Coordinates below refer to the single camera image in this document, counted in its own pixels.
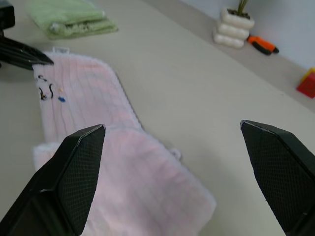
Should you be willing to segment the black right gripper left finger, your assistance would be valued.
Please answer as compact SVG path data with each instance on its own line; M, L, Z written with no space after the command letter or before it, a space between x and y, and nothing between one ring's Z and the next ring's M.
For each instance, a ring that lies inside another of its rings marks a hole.
M80 236L94 199L106 129L67 136L0 222L2 236Z

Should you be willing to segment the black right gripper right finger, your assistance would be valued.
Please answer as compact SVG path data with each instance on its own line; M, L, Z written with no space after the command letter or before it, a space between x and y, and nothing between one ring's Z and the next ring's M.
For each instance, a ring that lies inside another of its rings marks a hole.
M291 132L240 123L257 184L287 236L315 234L315 156Z

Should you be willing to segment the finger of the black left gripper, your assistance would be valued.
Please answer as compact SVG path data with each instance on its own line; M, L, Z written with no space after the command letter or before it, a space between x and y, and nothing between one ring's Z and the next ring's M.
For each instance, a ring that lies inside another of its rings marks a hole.
M32 65L54 64L54 62L40 50L6 37L0 38L0 53L26 57L32 62Z
M16 67L33 71L32 62L26 57L1 53L0 60Z

